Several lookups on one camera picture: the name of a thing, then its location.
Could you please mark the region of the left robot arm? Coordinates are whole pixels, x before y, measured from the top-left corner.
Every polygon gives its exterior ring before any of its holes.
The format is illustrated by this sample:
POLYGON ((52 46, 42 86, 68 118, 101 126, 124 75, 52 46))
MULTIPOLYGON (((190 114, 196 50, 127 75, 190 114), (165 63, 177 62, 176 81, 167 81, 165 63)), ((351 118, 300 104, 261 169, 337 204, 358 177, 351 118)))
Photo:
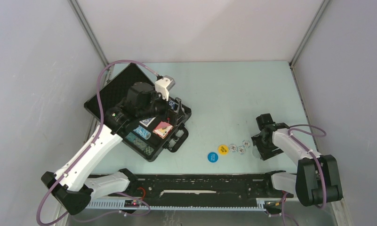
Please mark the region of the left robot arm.
POLYGON ((137 182, 120 170, 91 178, 97 164, 117 144, 125 142, 147 161, 154 161, 190 116, 179 98, 171 98, 171 78, 154 84, 136 82, 107 109, 100 109, 100 124, 85 145, 59 170, 46 172, 41 180, 70 215, 82 212, 99 197, 122 192, 132 196, 137 182))

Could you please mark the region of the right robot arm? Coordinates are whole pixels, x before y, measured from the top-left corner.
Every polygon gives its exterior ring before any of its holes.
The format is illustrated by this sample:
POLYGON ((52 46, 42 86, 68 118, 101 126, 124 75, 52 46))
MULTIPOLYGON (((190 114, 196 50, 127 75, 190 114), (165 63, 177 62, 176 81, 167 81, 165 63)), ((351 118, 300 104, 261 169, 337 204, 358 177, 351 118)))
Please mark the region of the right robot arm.
POLYGON ((297 167, 295 174, 284 171, 272 173, 271 179, 262 184, 265 195, 274 197, 284 191, 296 196, 303 206, 320 209, 329 202, 342 200, 336 158, 311 149, 294 134, 297 131, 312 137, 325 137, 326 131, 315 127, 320 134, 314 134, 303 130, 303 124, 289 126, 283 122, 276 123, 269 113, 258 116, 256 122, 260 132, 251 139, 260 158, 266 161, 284 153, 297 167))

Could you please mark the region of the red playing card deck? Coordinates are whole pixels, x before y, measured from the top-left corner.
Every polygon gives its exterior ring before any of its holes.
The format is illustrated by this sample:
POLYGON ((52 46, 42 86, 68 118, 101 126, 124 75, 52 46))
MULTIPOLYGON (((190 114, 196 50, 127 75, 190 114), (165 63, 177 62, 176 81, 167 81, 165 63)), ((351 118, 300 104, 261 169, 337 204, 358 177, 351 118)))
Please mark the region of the red playing card deck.
POLYGON ((171 124, 161 121, 153 130, 153 133, 164 139, 172 129, 171 124))

